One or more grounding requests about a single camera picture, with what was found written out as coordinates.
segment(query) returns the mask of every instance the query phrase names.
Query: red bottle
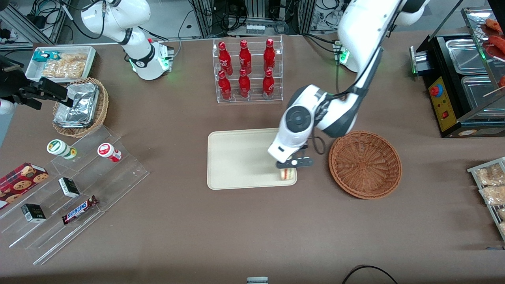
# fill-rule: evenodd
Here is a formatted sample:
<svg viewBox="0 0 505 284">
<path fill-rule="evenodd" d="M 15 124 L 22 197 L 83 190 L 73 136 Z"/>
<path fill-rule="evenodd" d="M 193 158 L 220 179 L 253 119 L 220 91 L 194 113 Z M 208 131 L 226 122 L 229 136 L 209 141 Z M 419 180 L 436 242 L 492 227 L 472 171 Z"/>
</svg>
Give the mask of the red bottle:
<svg viewBox="0 0 505 284">
<path fill-rule="evenodd" d="M 240 86 L 240 95 L 242 98 L 249 98 L 249 94 L 251 91 L 251 81 L 247 76 L 247 71 L 245 68 L 240 69 L 240 78 L 238 79 L 238 85 Z"/>
<path fill-rule="evenodd" d="M 240 41 L 240 54 L 238 58 L 240 59 L 240 67 L 245 68 L 247 74 L 251 74 L 253 66 L 251 62 L 251 51 L 249 51 L 247 47 L 247 40 Z"/>
<path fill-rule="evenodd" d="M 221 96 L 223 97 L 223 100 L 229 101 L 231 100 L 231 85 L 230 81 L 226 78 L 226 74 L 223 70 L 219 70 L 218 72 L 219 75 L 219 91 L 221 92 Z"/>
<path fill-rule="evenodd" d="M 271 99 L 274 95 L 274 83 L 272 69 L 268 69 L 265 72 L 265 78 L 263 78 L 263 97 L 267 100 Z"/>
<path fill-rule="evenodd" d="M 263 53 L 263 69 L 266 72 L 268 69 L 274 70 L 275 67 L 275 50 L 274 50 L 274 40 L 267 39 L 267 48 L 265 53 Z"/>
<path fill-rule="evenodd" d="M 233 74 L 233 67 L 231 67 L 231 56 L 230 53 L 226 50 L 226 44 L 224 42 L 220 42 L 219 46 L 219 65 L 221 65 L 221 69 L 226 72 L 226 75 L 231 76 Z"/>
</svg>

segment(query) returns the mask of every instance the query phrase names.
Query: red button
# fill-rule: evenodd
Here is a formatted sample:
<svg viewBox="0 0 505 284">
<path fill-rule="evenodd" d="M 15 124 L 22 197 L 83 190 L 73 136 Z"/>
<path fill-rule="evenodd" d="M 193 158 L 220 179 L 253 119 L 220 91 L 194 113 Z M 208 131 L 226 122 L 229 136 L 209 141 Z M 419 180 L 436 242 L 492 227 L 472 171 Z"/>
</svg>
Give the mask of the red button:
<svg viewBox="0 0 505 284">
<path fill-rule="evenodd" d="M 436 96 L 438 95 L 438 92 L 440 92 L 440 89 L 437 86 L 433 86 L 430 89 L 430 95 Z"/>
</svg>

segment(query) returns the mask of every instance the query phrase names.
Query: round wicker basket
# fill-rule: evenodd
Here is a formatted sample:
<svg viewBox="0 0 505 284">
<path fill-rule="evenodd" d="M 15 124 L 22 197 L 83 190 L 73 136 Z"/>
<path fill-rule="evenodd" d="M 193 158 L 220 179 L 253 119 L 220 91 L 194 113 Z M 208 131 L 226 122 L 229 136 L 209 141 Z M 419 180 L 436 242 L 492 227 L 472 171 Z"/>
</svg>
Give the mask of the round wicker basket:
<svg viewBox="0 0 505 284">
<path fill-rule="evenodd" d="M 104 88 L 104 85 L 100 83 L 100 81 L 94 78 L 86 78 L 72 82 L 72 84 L 85 84 L 85 83 L 93 83 L 100 88 L 93 125 L 91 125 L 88 128 L 63 128 L 57 126 L 53 122 L 53 127 L 59 134 L 65 136 L 71 136 L 74 138 L 81 138 L 87 133 L 91 132 L 95 127 L 100 126 L 104 123 L 105 117 L 107 116 L 107 108 L 109 107 L 109 95 L 107 94 L 107 90 Z M 55 106 L 53 107 L 53 115 L 56 114 L 56 110 L 58 109 L 59 105 L 60 103 L 56 103 Z"/>
<path fill-rule="evenodd" d="M 401 161 L 394 147 L 366 131 L 352 131 L 338 138 L 330 149 L 328 162 L 337 184 L 362 199 L 385 197 L 401 179 Z"/>
</svg>

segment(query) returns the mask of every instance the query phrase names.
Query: aluminum foil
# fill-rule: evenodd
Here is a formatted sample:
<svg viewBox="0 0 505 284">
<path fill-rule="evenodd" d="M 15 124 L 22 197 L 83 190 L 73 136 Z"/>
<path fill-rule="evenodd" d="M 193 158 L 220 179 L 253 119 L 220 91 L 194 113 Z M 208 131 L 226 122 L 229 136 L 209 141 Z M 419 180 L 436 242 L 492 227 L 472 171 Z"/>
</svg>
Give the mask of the aluminum foil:
<svg viewBox="0 0 505 284">
<path fill-rule="evenodd" d="M 69 85 L 67 95 L 73 107 L 60 104 L 53 122 L 63 128 L 87 128 L 93 124 L 99 88 L 93 83 Z"/>
</svg>

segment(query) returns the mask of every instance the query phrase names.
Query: brown tablecloth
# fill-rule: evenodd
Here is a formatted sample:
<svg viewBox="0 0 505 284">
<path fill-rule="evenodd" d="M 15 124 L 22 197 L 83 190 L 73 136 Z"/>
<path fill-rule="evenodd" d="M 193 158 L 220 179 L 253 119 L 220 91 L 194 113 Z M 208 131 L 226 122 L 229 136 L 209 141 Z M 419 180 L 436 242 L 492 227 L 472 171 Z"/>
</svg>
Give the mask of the brown tablecloth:
<svg viewBox="0 0 505 284">
<path fill-rule="evenodd" d="M 42 266 L 1 246 L 0 277 L 9 278 L 0 282 L 232 284 L 265 275 L 271 284 L 335 283 L 359 264 L 400 283 L 503 282 L 505 252 L 483 250 L 502 242 L 466 169 L 505 156 L 504 140 L 439 137 L 426 89 L 409 76 L 408 47 L 425 36 L 397 32 L 384 42 L 360 109 L 355 129 L 388 139 L 403 163 L 398 189 L 372 201 L 342 191 L 327 155 L 312 149 L 315 165 L 300 169 L 294 186 L 207 187 L 211 132 L 276 127 L 297 88 L 335 91 L 332 54 L 305 38 L 284 37 L 285 100 L 263 105 L 217 104 L 211 40 L 184 42 L 173 72 L 155 81 L 134 74 L 119 45 L 94 46 L 92 76 L 110 96 L 105 125 L 152 173 Z M 354 77 L 342 68 L 340 88 Z M 55 132 L 52 109 L 49 101 L 41 111 L 18 107 L 1 175 L 25 161 L 45 165 L 53 138 L 75 141 Z"/>
</svg>

